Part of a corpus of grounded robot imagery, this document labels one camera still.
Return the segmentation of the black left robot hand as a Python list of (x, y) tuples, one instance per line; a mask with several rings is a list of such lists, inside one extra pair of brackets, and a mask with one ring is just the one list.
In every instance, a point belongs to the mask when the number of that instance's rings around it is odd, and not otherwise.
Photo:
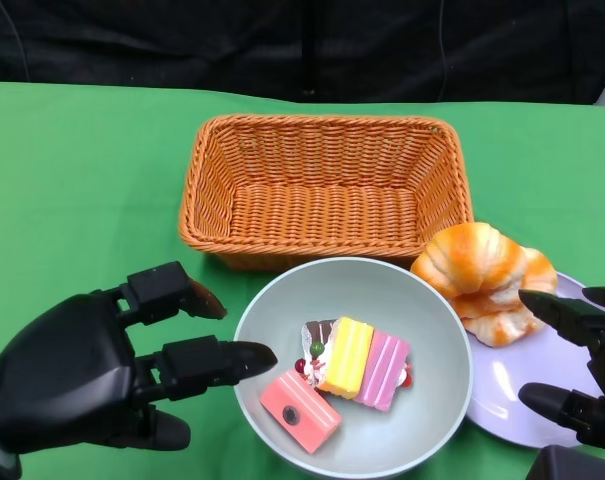
[(205, 336), (139, 356), (127, 328), (179, 313), (226, 311), (178, 262), (130, 275), (109, 290), (72, 296), (40, 315), (0, 354), (0, 446), (16, 454), (91, 443), (177, 451), (188, 424), (157, 410), (273, 368), (266, 345)]

